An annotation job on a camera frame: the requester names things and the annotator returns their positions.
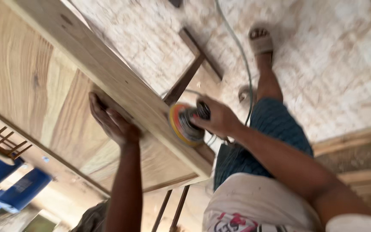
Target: man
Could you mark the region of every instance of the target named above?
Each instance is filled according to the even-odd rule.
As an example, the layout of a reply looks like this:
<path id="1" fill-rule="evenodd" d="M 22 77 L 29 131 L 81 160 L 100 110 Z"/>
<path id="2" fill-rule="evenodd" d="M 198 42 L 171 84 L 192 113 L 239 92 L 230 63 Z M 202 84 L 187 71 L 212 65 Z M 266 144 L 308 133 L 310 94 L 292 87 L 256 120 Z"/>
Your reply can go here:
<path id="1" fill-rule="evenodd" d="M 214 175 L 214 195 L 204 213 L 210 232 L 371 231 L 371 209 L 313 160 L 302 128 L 283 105 L 272 71 L 272 41 L 263 28 L 250 31 L 260 79 L 250 127 L 227 106 L 202 97 L 211 111 L 192 123 L 240 146 L 222 145 Z M 139 130 L 90 94 L 91 111 L 121 147 L 121 161 L 108 203 L 88 210 L 75 231 L 140 231 L 142 192 Z"/>

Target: orbital sander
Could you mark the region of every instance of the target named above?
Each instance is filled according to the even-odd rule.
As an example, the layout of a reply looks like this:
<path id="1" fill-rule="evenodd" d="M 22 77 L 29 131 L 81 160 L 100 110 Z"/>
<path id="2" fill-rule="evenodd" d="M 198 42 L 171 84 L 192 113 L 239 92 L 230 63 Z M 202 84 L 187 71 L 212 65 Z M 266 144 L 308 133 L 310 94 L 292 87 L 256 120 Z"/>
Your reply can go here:
<path id="1" fill-rule="evenodd" d="M 169 122 L 177 137 L 188 146 L 195 147 L 204 143 L 204 129 L 192 124 L 190 119 L 197 115 L 201 119 L 210 119 L 210 109 L 204 102 L 197 102 L 197 107 L 188 104 L 175 104 L 170 108 Z"/>

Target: wooden stool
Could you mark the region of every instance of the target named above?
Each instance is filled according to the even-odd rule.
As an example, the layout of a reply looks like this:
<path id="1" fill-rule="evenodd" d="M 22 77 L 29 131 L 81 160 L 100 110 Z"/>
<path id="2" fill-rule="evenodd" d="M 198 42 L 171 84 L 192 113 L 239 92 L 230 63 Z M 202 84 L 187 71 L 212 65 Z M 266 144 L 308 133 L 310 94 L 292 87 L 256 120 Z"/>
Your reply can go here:
<path id="1" fill-rule="evenodd" d="M 10 132 L 7 136 L 1 135 L 1 133 L 7 129 L 7 127 L 3 127 L 0 130 L 0 137 L 2 138 L 0 140 L 0 144 L 4 144 L 10 149 L 7 150 L 0 146 L 0 160 L 8 165 L 14 165 L 14 160 L 18 158 L 24 151 L 28 150 L 32 145 L 29 145 L 25 149 L 18 151 L 19 148 L 21 148 L 23 145 L 27 143 L 27 141 L 24 141 L 20 143 L 19 145 L 15 145 L 12 141 L 8 140 L 8 138 L 13 135 L 13 132 Z"/>

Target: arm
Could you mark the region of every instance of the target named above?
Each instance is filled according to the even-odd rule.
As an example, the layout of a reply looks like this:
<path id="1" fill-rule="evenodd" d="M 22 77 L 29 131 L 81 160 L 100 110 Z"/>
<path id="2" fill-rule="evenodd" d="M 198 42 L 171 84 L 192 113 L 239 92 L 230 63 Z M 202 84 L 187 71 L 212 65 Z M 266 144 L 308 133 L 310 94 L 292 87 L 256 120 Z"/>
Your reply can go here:
<path id="1" fill-rule="evenodd" d="M 140 130 L 113 109 L 104 110 L 94 93 L 90 93 L 93 117 L 107 135 L 121 148 L 120 164 L 114 179 L 106 216 L 106 232 L 141 229 L 143 193 L 140 166 Z"/>
<path id="2" fill-rule="evenodd" d="M 210 121 L 194 118 L 192 122 L 219 137 L 233 137 L 277 180 L 308 201 L 323 225 L 340 214 L 371 215 L 371 209 L 355 193 L 312 158 L 244 126 L 227 106 L 208 97 L 200 100 L 210 108 Z"/>

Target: white t-shirt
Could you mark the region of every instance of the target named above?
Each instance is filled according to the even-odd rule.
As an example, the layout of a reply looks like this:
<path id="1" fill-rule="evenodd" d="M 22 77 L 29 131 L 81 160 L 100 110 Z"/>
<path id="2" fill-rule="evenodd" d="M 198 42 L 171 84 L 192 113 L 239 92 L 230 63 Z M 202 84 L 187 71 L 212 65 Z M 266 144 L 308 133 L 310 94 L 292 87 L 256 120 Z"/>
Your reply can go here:
<path id="1" fill-rule="evenodd" d="M 204 212 L 208 232 L 320 232 L 316 212 L 280 182 L 247 173 L 231 175 L 214 192 Z M 371 216 L 332 218 L 326 232 L 371 232 Z"/>

